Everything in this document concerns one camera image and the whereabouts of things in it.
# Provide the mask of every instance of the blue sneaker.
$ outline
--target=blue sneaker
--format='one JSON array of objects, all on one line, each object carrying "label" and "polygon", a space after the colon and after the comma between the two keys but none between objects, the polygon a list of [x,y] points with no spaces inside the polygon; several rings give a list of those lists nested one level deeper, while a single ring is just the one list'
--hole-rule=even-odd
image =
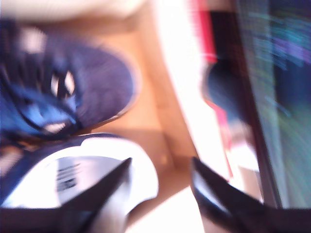
[{"label": "blue sneaker", "polygon": [[63,139],[132,106],[138,86],[120,58],[61,34],[37,33],[44,43],[1,21],[1,139]]}]

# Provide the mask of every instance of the sneaker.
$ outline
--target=sneaker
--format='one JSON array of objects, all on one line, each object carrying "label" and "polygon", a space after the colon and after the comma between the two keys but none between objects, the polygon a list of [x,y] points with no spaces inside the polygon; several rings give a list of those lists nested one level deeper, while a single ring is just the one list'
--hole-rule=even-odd
[{"label": "sneaker", "polygon": [[1,136],[64,139],[114,119],[138,85],[116,55],[61,34],[1,21]]},{"label": "sneaker", "polygon": [[[14,209],[32,213],[30,210],[67,210],[66,206],[72,206],[77,210],[99,211],[105,192],[92,189],[98,184],[98,189],[104,188],[100,183],[108,185],[108,190],[114,187],[111,185],[117,183],[118,178],[114,181],[109,178],[110,182],[104,180],[120,166],[126,167],[124,163],[128,158],[131,164],[122,185],[105,205],[126,217],[138,204],[157,196],[158,177],[153,163],[139,145],[107,133],[81,135],[33,152],[24,151],[22,158],[9,166],[5,160],[13,158],[1,157],[1,209],[9,213]],[[18,218],[11,219],[14,221],[18,226]]]},{"label": "sneaker", "polygon": [[[90,232],[102,212],[109,216],[109,212],[113,211],[109,208],[111,200],[120,192],[119,190],[124,192],[124,188],[121,187],[127,180],[130,163],[131,159],[125,160],[91,188],[56,208],[1,208],[1,230],[11,233]],[[66,184],[67,188],[74,188],[74,185],[77,185],[74,181]],[[119,206],[123,203],[124,201],[119,199]],[[108,232],[121,232],[120,227],[114,224],[116,219],[122,219],[124,228],[126,216],[118,212],[118,215],[114,214],[114,218],[110,217],[109,221],[104,222],[105,229],[109,229]]]}]

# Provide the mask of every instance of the shoelace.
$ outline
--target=shoelace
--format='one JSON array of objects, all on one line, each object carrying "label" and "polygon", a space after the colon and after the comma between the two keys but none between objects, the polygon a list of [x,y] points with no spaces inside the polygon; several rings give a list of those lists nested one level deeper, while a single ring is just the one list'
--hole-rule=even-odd
[{"label": "shoelace", "polygon": [[[70,64],[66,61],[57,63],[55,57],[43,54],[29,53],[6,53],[1,58],[0,81],[2,87],[10,95],[13,104],[24,121],[34,129],[43,132],[45,135],[53,135],[43,127],[37,125],[27,118],[20,110],[21,104],[32,103],[40,106],[50,105],[66,113],[70,121],[80,128],[80,122],[72,109],[64,103],[64,99],[75,94],[76,102],[79,102],[80,95],[76,85],[70,93],[65,85],[67,75],[74,75]],[[58,88],[53,91],[51,84],[53,80],[58,82]]]}]

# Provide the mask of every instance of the white surface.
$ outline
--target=white surface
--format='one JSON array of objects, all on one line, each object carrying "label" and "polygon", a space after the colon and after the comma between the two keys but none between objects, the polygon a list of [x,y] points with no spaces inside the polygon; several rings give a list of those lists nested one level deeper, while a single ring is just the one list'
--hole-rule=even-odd
[{"label": "white surface", "polygon": [[153,0],[162,54],[184,119],[202,162],[225,178],[229,171],[214,111],[204,102],[206,63],[195,36],[187,0]]},{"label": "white surface", "polygon": [[65,157],[81,158],[84,169],[83,187],[88,183],[91,186],[98,182],[96,171],[89,170],[92,161],[89,156],[113,158],[123,161],[132,158],[130,175],[131,193],[129,196],[126,214],[139,203],[155,198],[158,194],[158,178],[156,169],[146,152],[136,143],[120,138],[89,138],[82,142],[81,146],[70,147],[51,154],[41,160],[23,178],[20,185],[3,203],[6,207],[24,206],[27,208],[53,208],[61,205],[59,195],[56,192],[56,177],[58,171],[58,159]]},{"label": "white surface", "polygon": [[131,225],[126,233],[204,233],[191,188],[186,187]]},{"label": "white surface", "polygon": [[1,16],[30,21],[58,21],[83,15],[126,18],[145,0],[1,0]]}]

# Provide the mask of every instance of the wooden floor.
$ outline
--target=wooden floor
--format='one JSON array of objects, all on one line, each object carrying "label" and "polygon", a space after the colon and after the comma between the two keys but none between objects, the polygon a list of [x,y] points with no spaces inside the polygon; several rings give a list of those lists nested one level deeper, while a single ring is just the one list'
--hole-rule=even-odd
[{"label": "wooden floor", "polygon": [[48,27],[88,37],[95,46],[113,49],[130,61],[140,79],[139,98],[127,113],[80,132],[110,132],[131,139],[145,149],[156,167],[159,195],[131,212],[126,232],[204,232],[189,187],[189,159],[197,154],[147,14],[143,10],[126,21],[83,19]]}]

